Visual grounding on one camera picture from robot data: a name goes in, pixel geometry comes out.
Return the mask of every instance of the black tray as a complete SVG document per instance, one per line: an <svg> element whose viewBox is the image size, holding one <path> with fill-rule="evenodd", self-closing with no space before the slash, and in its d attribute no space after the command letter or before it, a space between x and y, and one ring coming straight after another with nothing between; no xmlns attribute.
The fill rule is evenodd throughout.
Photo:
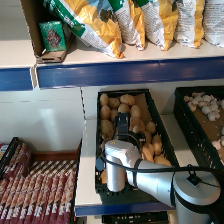
<svg viewBox="0 0 224 224"><path fill-rule="evenodd" d="M168 224L167 212L147 212L120 215L103 215L102 223L104 224Z"/></svg>
<svg viewBox="0 0 224 224"><path fill-rule="evenodd" d="M179 164L177 162L175 153L174 153L174 149L173 146L170 143L170 139L166 133L166 130L164 128L164 125L162 123L162 120L159 116L159 113L156 109L155 103L148 91L148 89L140 89L140 90L124 90L124 91L112 91L112 92L99 92L98 93L98 100L97 100L97 130L96 130L96 158L99 157L99 155L101 154L101 148L100 145L102 143L102 138L100 137L100 103L99 103L99 99L100 96L106 93L108 95L108 97L120 97L124 94L129 94L132 96L137 96L140 94L145 94L145 98L146 98L146 102L148 105L148 110L150 112L152 121L156 124L156 130L157 130L157 134L161 135L162 138L162 142L163 142L163 153L165 158L167 158L171 165L173 167L179 167ZM143 191L140 191L138 189L135 189L134 187L130 186L127 182L125 184L125 188L120 191L120 192L111 192L107 189L107 184L102 184L101 180L100 180L100 176L101 176L101 172L99 172L97 169L95 169L95 189L96 189L96 193L100 194L101 197L110 197L110 200L115 200L117 196L125 196L126 199L125 201L132 201L136 199L136 202L139 202L139 200L145 201L145 200L150 200L150 201L154 201L155 199L152 196L149 196L148 194L144 193ZM131 197L132 195L132 191L135 191L135 197Z"/></svg>
<svg viewBox="0 0 224 224"><path fill-rule="evenodd" d="M12 156L15 153L15 150L19 144L19 139L17 137L14 137L12 141L10 142L7 150L5 151L3 157L0 160L0 179L2 179L4 169L9 164Z"/></svg>
<svg viewBox="0 0 224 224"><path fill-rule="evenodd" d="M174 105L174 115L198 165L211 167L224 172L224 166L220 161L216 149L213 147L197 118L184 101L184 96L191 96L193 92L205 92L207 95L213 95L216 98L224 99L224 87L199 86L176 88Z"/></svg>

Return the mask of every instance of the packaged sausage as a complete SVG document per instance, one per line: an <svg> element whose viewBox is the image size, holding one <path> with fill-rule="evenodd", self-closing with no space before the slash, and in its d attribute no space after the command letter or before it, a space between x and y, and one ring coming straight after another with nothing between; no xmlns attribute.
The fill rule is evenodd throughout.
<svg viewBox="0 0 224 224"><path fill-rule="evenodd" d="M63 196L61 199L60 207L59 207L59 214L57 218L57 224L63 224L64 223L64 216L65 216L65 209L66 209L66 194L72 186L74 186L74 181L75 181L75 173L71 172L68 175L67 181L65 183L65 188L63 191Z"/></svg>
<svg viewBox="0 0 224 224"><path fill-rule="evenodd" d="M37 181L37 177L32 177L31 181L30 181L30 184L29 184L29 187L26 191L26 197L25 197L25 200L23 202L23 208L22 208L22 211L20 213L20 216L19 216L19 222L17 222L18 224L23 224L24 223L24 220L26 218L26 214L27 214L27 210L28 210L28 207L30 205L30 201L31 201L31 197L32 197L32 194L33 194L33 190L34 190L34 186L36 184L36 181Z"/></svg>
<svg viewBox="0 0 224 224"><path fill-rule="evenodd" d="M135 45L138 50L145 48L145 25L142 10L132 0L109 0L121 29L122 40Z"/></svg>
<svg viewBox="0 0 224 224"><path fill-rule="evenodd" d="M137 0L144 22L146 37L161 50L167 51L173 41L178 12L172 0Z"/></svg>
<svg viewBox="0 0 224 224"><path fill-rule="evenodd" d="M64 223L69 223L69 218L71 214L71 203L73 200L74 184L75 184L75 172L71 172L69 175L68 190L66 191L65 196Z"/></svg>
<svg viewBox="0 0 224 224"><path fill-rule="evenodd" d="M24 181L25 181L25 178L24 178L24 177L21 177L21 178L19 179L19 183L18 183L18 186L17 186L17 188L16 188L16 192L15 192L15 194L14 194L13 199L11 200L11 199L8 198L8 200L7 200L7 202L6 202L6 207L9 206L9 210L8 210L8 214L7 214L7 216L6 216L5 224L10 224L10 220L11 220L11 217L12 217L12 215L13 215L13 210L14 210L14 208L15 208L15 206L16 206L16 203L17 203L17 200L18 200L18 198L19 198L19 194L20 194L20 192L21 192L21 189L22 189L22 186L23 186Z"/></svg>
<svg viewBox="0 0 224 224"><path fill-rule="evenodd" d="M9 184L9 180L7 180L7 179L1 180L1 184L0 184L0 201L2 200L2 197L3 197L4 193L5 193L5 190L6 190L7 186L8 186L8 184Z"/></svg>
<svg viewBox="0 0 224 224"><path fill-rule="evenodd" d="M57 220L58 212L59 212L59 205L60 205L61 198L62 198L62 195L63 195L63 190L64 190L64 187L65 187L66 178L67 177L64 173L60 174L60 179L59 179L59 182L58 182L57 191L55 193L54 204L52 206L52 211L51 211L49 224L54 224Z"/></svg>
<svg viewBox="0 0 224 224"><path fill-rule="evenodd" d="M175 40L183 46L199 48L204 36L202 27L205 0L177 0L178 20Z"/></svg>
<svg viewBox="0 0 224 224"><path fill-rule="evenodd" d="M205 39L224 47L224 0L207 0L203 19Z"/></svg>
<svg viewBox="0 0 224 224"><path fill-rule="evenodd" d="M8 199L9 194L10 194L10 190L11 190L11 188L13 186L14 180L15 179L12 178L12 177L9 178L9 184L7 185L7 188L6 188L6 190L5 190L4 194L3 194L3 197L2 197L2 200L1 200L1 203L0 203L0 215L2 215L3 209L5 207L5 203L6 203L7 199Z"/></svg>
<svg viewBox="0 0 224 224"><path fill-rule="evenodd" d="M33 189L32 197L30 199L30 203L29 203L29 207L28 207L28 210L27 210L26 218L24 220L24 224L31 224L32 223L33 216L34 216L34 211L35 211L35 208L36 208L37 199L38 199L38 197L41 193L41 189L42 189L42 186L43 186L43 181L44 181L44 176L43 175L37 176L37 180L36 180L36 183L35 183L35 186L34 186L34 189Z"/></svg>
<svg viewBox="0 0 224 224"><path fill-rule="evenodd" d="M53 178L51 191L50 191L50 195L49 195L48 202L47 202L47 208L46 208L46 212L45 212L45 216L44 216L44 220L43 220L44 224L49 223L51 211L52 211L52 207L53 207L53 203L54 203L54 198L55 198L55 194L57 191L58 182L59 182L59 176L55 175Z"/></svg>
<svg viewBox="0 0 224 224"><path fill-rule="evenodd" d="M120 28L108 0L40 1L79 39L111 57L123 57Z"/></svg>
<svg viewBox="0 0 224 224"><path fill-rule="evenodd" d="M16 202L16 205L15 205L15 208L13 210L13 214L12 214L12 217L11 217L10 224L17 224L18 223L20 213L22 211L23 202L25 200L26 192L27 192L27 189L28 189L30 183L31 183L31 176L28 176L28 177L26 177L26 179L23 183L23 187L20 191L19 198L18 198L18 200Z"/></svg>
<svg viewBox="0 0 224 224"><path fill-rule="evenodd" d="M47 180L44 186L44 193L43 193L43 197L41 200L41 203L39 205L39 209L38 212L36 214L35 220L33 222L33 224L41 224L43 223L44 220L44 214L47 208L47 202L48 202L48 198L50 195L50 190L51 190L51 185L53 182L53 178L51 176L47 176Z"/></svg>

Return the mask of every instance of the sausage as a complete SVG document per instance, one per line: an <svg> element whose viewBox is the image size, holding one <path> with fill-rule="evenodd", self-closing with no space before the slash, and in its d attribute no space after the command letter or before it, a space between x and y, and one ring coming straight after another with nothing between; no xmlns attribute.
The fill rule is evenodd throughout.
<svg viewBox="0 0 224 224"><path fill-rule="evenodd" d="M7 186L7 188L4 192L4 195L3 195L1 203L0 203L0 215L2 215L3 209L5 207L5 203L8 199L8 196L9 196L9 193L10 193L10 190L12 188L13 183L14 183L14 178L10 178L9 179L9 184L8 184L8 186Z"/></svg>
<svg viewBox="0 0 224 224"><path fill-rule="evenodd" d="M45 211L46 211L46 208L47 208L47 202L48 202L48 198L49 198L49 195L50 195L52 182L53 182L53 178L51 176L48 176L47 180L46 180L45 187L44 187L44 193L43 193L43 197L42 197L42 200L41 200L41 204L40 204L38 212L36 214L36 219L34 221L34 224L43 223L44 214L45 214Z"/></svg>
<svg viewBox="0 0 224 224"><path fill-rule="evenodd" d="M65 213L64 213L64 223L69 223L69 218L71 214L71 203L73 200L73 192L75 185L75 172L71 172L69 175L68 190L66 192L65 199Z"/></svg>
<svg viewBox="0 0 224 224"><path fill-rule="evenodd" d="M16 206L16 202L17 202L17 200L19 198L19 194L20 194L20 191L22 189L24 181L25 181L25 178L21 177L20 180L19 180L18 186L16 188L16 192L14 194L12 203L10 203L10 201L9 201L9 210L8 210L8 214L6 216L5 224L10 224L10 219L12 217L13 210L14 210L14 208Z"/></svg>
<svg viewBox="0 0 224 224"><path fill-rule="evenodd" d="M26 192L26 197L25 197L25 200L23 202L23 208L22 208L22 211L20 213L20 217L19 217L19 222L17 222L18 224L23 224L24 223L24 220L25 220L25 217L26 217L26 214L27 214L27 210L28 210L28 207L29 207L29 204L30 204L30 200L31 200L31 197L32 197L32 194L33 194L33 190L34 190L34 186L36 184L36 181L37 181L37 177L32 177L31 181L30 181L30 184L29 184L29 187L27 189L27 192Z"/></svg>
<svg viewBox="0 0 224 224"><path fill-rule="evenodd" d="M62 196L60 207L59 207L57 224L63 224L64 223L64 216L65 216L65 209L66 209L66 194L67 194L69 188L71 188L74 185L73 184L74 181L75 181L75 173L71 172L68 175L67 181L65 183L65 188L64 188L63 196Z"/></svg>
<svg viewBox="0 0 224 224"><path fill-rule="evenodd" d="M55 198L54 198L54 204L53 204L53 207L52 207L52 212L51 212L51 217L50 217L49 224L56 223L57 216L58 216L58 211L59 211L59 205L60 205L61 198L62 198L62 195L63 195L63 190L64 190L64 187L65 187L66 179L67 179L66 175L64 173L61 173L60 174L60 179L59 179L59 182L58 182L57 191L56 191Z"/></svg>
<svg viewBox="0 0 224 224"><path fill-rule="evenodd" d="M19 220L19 217L20 217L20 213L22 211L23 202L25 200L26 192L28 190L28 187L29 187L30 183L31 183L31 176L28 176L25 179L23 187L22 187L21 192L19 194L19 198L18 198L18 200L16 202L16 206L15 206L15 208L13 210L13 214L12 214L12 217L11 217L10 224L17 224L18 223L18 220Z"/></svg>
<svg viewBox="0 0 224 224"><path fill-rule="evenodd" d="M34 210L35 210L35 207L36 207L38 195L40 193L43 180L44 180L43 175L39 175L37 177L35 187L33 189L33 194L32 194L32 197L31 197L31 200L30 200L30 203L29 203L29 207L28 207L28 210L27 210L26 218L24 220L24 224L31 224L32 223Z"/></svg>
<svg viewBox="0 0 224 224"><path fill-rule="evenodd" d="M50 195L49 195L48 202L47 202L47 208L46 208L43 224L48 224L48 222L49 222L52 206L54 203L54 197L55 197L55 194L57 191L58 182L59 182L59 176L55 175L53 178L53 183L52 183Z"/></svg>

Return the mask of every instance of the snack bag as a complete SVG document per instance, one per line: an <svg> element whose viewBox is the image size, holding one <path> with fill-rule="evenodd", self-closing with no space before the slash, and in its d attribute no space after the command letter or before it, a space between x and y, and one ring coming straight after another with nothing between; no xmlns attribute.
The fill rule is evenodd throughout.
<svg viewBox="0 0 224 224"><path fill-rule="evenodd" d="M121 32L107 0L40 0L84 42L111 57L122 58Z"/></svg>
<svg viewBox="0 0 224 224"><path fill-rule="evenodd" d="M224 47L224 0L207 0L203 20L205 39Z"/></svg>
<svg viewBox="0 0 224 224"><path fill-rule="evenodd" d="M145 48L145 26L142 10L133 0L109 0L117 17L121 36L125 43Z"/></svg>
<svg viewBox="0 0 224 224"><path fill-rule="evenodd" d="M183 46L199 48L205 0L177 0L178 20L174 39Z"/></svg>
<svg viewBox="0 0 224 224"><path fill-rule="evenodd" d="M178 12L172 0L137 0L145 22L146 37L167 51L173 41Z"/></svg>

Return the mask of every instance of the shelf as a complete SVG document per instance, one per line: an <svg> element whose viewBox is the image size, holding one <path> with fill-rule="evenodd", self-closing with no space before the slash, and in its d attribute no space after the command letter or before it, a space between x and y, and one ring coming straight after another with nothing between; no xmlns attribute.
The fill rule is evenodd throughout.
<svg viewBox="0 0 224 224"><path fill-rule="evenodd" d="M197 165L186 140L180 130L177 121L173 114L163 115L162 120L165 126L170 126L168 135L172 143L176 143L177 150L175 150L180 166L186 166L189 163ZM81 148L81 156L79 162L78 181L75 200L75 213L77 217L89 215L109 215L122 213L138 213L149 211L166 211L172 208L159 202L139 202L122 204L118 200L103 201L100 195L95 191L95 147L96 147L96 125L97 120L86 120L83 142Z"/></svg>
<svg viewBox="0 0 224 224"><path fill-rule="evenodd" d="M125 48L126 58L119 60L76 40L63 63L38 64L40 88L223 78L224 49L204 40L201 49L178 43L167 52L151 43L144 51L128 45Z"/></svg>

